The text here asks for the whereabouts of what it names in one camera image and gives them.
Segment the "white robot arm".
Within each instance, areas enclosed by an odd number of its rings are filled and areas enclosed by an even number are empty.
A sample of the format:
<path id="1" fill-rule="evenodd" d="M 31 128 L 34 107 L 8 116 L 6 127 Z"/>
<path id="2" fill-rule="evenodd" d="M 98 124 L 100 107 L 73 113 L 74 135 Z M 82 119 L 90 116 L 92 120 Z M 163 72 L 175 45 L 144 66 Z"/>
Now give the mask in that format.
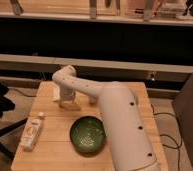
<path id="1" fill-rule="evenodd" d="M 60 87 L 61 99 L 74 99 L 78 91 L 98 101 L 115 171 L 161 171 L 129 87 L 78 78 L 71 65 L 56 71 L 52 80 Z"/>

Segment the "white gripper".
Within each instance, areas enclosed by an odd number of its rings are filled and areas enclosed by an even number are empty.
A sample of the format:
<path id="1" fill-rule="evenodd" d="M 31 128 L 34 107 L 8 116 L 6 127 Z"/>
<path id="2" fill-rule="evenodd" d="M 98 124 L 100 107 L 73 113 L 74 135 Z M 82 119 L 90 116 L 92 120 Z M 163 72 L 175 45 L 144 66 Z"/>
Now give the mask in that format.
<path id="1" fill-rule="evenodd" d="M 66 108 L 66 105 L 67 105 L 66 101 L 71 101 L 69 103 L 69 109 L 72 111 L 79 111 L 80 105 L 75 101 L 72 101 L 76 97 L 76 92 L 67 87 L 59 87 L 59 89 L 60 89 L 60 100 L 58 102 L 59 107 Z"/>

